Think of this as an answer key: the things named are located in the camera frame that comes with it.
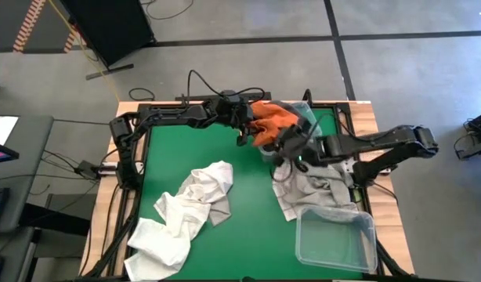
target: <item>gray floor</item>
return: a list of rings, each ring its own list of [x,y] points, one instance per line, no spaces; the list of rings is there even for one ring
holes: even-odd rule
[[[186,3],[160,0],[150,11],[164,16]],[[481,30],[478,0],[332,4],[340,34]],[[324,4],[313,0],[196,0],[183,15],[152,26],[159,40],[330,34]],[[373,102],[380,129],[427,125],[440,145],[435,158],[407,161],[392,174],[416,273],[481,281],[481,158],[461,162],[453,152],[463,121],[481,114],[481,37],[343,42],[343,48],[356,98]],[[315,99],[346,99],[332,42],[144,49],[123,63],[136,67],[109,78],[123,100],[133,87],[152,89],[159,100],[174,99],[186,91],[191,68],[217,89],[260,86],[274,99],[299,99],[310,88]],[[109,121],[117,100],[103,79],[85,81],[94,71],[81,52],[0,54],[0,114]],[[208,94],[195,80],[192,93]],[[96,161],[106,152],[108,138],[103,126],[56,122],[47,147]],[[41,170],[62,173],[46,165]],[[88,183],[39,179],[34,189],[47,184],[52,193],[89,188]],[[45,196],[30,201],[43,204]],[[51,263],[43,265],[46,272]]]

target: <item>green table surface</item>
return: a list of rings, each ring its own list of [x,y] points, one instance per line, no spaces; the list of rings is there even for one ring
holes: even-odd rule
[[[332,113],[313,110],[316,117]],[[335,120],[325,115],[323,135],[336,134]],[[233,166],[228,198],[232,216],[219,226],[206,222],[191,243],[181,271],[170,279],[357,279],[361,273],[301,264],[295,256],[296,221],[286,222],[272,190],[269,165],[251,144],[238,147],[238,132],[221,125],[153,128],[146,161],[139,217],[164,223],[154,203],[168,191],[176,194],[195,168],[215,161]]]

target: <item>computer screen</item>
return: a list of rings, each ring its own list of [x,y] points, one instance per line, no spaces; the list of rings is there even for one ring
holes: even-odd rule
[[[20,155],[16,151],[0,145],[0,162],[15,160],[19,156]]]

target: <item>white towel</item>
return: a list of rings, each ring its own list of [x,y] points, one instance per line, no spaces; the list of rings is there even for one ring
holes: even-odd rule
[[[213,226],[230,217],[226,194],[233,184],[232,165],[224,161],[194,169],[173,197],[165,192],[154,207],[165,225],[139,219],[128,245],[138,250],[124,261],[131,281],[161,280],[181,270],[208,217]]]

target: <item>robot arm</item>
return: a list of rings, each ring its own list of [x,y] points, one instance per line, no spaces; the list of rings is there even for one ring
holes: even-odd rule
[[[121,187],[137,190],[142,179],[136,170],[134,154],[136,144],[154,126],[188,125],[191,128],[207,128],[219,123],[240,130],[237,145],[243,146],[252,134],[248,125],[254,115],[248,101],[235,92],[222,92],[218,99],[207,100],[184,108],[165,108],[149,105],[138,112],[123,114],[110,122],[110,130],[120,161],[117,167]]]
[[[309,138],[308,133],[294,125],[281,131],[275,147],[280,157],[278,163],[286,158],[312,166],[327,166],[359,153],[390,149],[374,160],[358,161],[353,165],[354,180],[362,186],[374,180],[384,169],[393,170],[411,157],[433,157],[439,150],[430,129],[410,125],[361,137],[337,134],[314,138]]]

